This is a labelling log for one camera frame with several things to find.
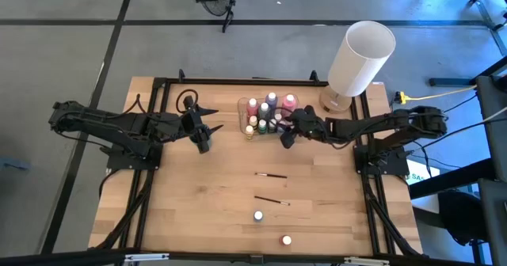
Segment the table leg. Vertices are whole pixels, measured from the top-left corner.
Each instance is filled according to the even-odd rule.
[[[410,198],[413,200],[450,188],[466,186],[475,183],[480,178],[491,180],[496,178],[491,158],[412,184],[410,186]]]

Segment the pink paint bottle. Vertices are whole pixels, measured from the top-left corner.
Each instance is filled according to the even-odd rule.
[[[285,116],[288,116],[291,114],[291,112],[289,112],[288,110],[290,111],[294,111],[295,108],[297,108],[298,106],[298,103],[295,102],[295,98],[293,95],[291,94],[288,94],[285,98],[284,98],[284,102],[282,103],[282,111],[281,111],[281,114],[282,116],[284,117],[285,119]]]
[[[257,116],[257,110],[259,109],[259,104],[257,100],[251,98],[246,104],[246,116],[249,119],[251,116]]]

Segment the wooden table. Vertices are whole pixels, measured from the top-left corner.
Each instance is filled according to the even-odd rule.
[[[133,103],[137,93],[147,107],[152,82],[153,78],[133,78],[125,108]],[[176,97],[188,88],[199,93],[202,107],[219,110],[203,117],[203,121],[210,127],[219,124],[224,127],[213,134],[211,150],[206,154],[199,154],[188,139],[164,146],[160,169],[154,175],[143,250],[372,255],[360,177],[353,163],[353,144],[335,150],[327,144],[299,138],[286,150],[276,135],[247,141],[239,130],[237,103],[241,97],[259,98],[269,92],[294,93],[300,106],[313,105],[322,118],[350,118],[350,112],[338,115],[324,112],[318,104],[321,90],[318,87],[184,84],[171,85],[168,112],[176,112]],[[372,116],[390,112],[382,83],[372,83],[367,96]],[[362,115],[359,97],[356,100],[358,113]],[[259,177],[255,172],[283,174],[288,179]],[[102,242],[124,214],[132,174],[131,170],[119,171],[106,182],[90,246]],[[406,184],[391,176],[384,176],[383,184],[392,221],[420,252]],[[264,213],[262,222],[254,221],[257,210]],[[128,246],[132,245],[136,226],[134,218]],[[385,251],[382,223],[378,219],[377,230],[381,249]],[[290,246],[279,243],[285,234],[292,237]]]

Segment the concrete floor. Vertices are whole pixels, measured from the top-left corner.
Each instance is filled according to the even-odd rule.
[[[475,6],[465,6],[466,1],[237,0],[234,13],[237,19],[482,20]],[[0,18],[116,18],[121,2],[0,0]],[[498,15],[505,4],[488,1],[486,7]],[[127,13],[127,19],[212,18],[193,0],[132,0]],[[99,108],[119,112],[132,76],[175,77],[180,68],[194,78],[306,79],[317,70],[319,77],[326,79],[346,29],[232,26],[222,34],[218,26],[123,27]],[[415,97],[441,93],[448,89],[428,87],[428,78],[473,77],[501,58],[485,28],[391,29],[397,47],[375,78],[386,83],[390,95],[398,90]],[[0,155],[32,164],[26,171],[2,171],[0,257],[38,251],[74,145],[49,131],[51,106],[54,101],[70,99],[88,102],[111,32],[110,26],[0,26],[0,99],[5,115],[0,122]],[[407,106],[424,104],[446,109],[472,94]],[[449,115],[450,131],[481,119],[476,100]],[[453,165],[489,156],[482,127],[439,142],[428,148],[428,153]],[[86,248],[105,162],[106,157],[96,146],[86,147],[55,251]],[[469,247],[457,245],[446,230],[428,227],[420,226],[425,253],[435,258],[471,260]]]

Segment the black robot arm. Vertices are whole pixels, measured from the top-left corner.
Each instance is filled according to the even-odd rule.
[[[322,143],[347,144],[361,135],[378,131],[396,130],[385,139],[376,139],[370,144],[369,154],[393,150],[414,140],[436,139],[447,132],[444,115],[438,108],[418,106],[412,109],[399,109],[381,116],[362,120],[326,118],[322,120],[310,105],[297,108],[288,121],[293,127],[287,128],[281,136],[285,148],[294,144],[299,135]]]
[[[109,156],[110,169],[157,169],[164,143],[189,137],[199,152],[205,153],[209,151],[212,133],[222,127],[210,129],[201,119],[217,110],[201,108],[191,96],[183,103],[185,111],[178,115],[169,112],[116,114],[87,108],[76,101],[56,102],[49,123],[60,135],[81,131],[112,143],[112,147],[101,148]]]

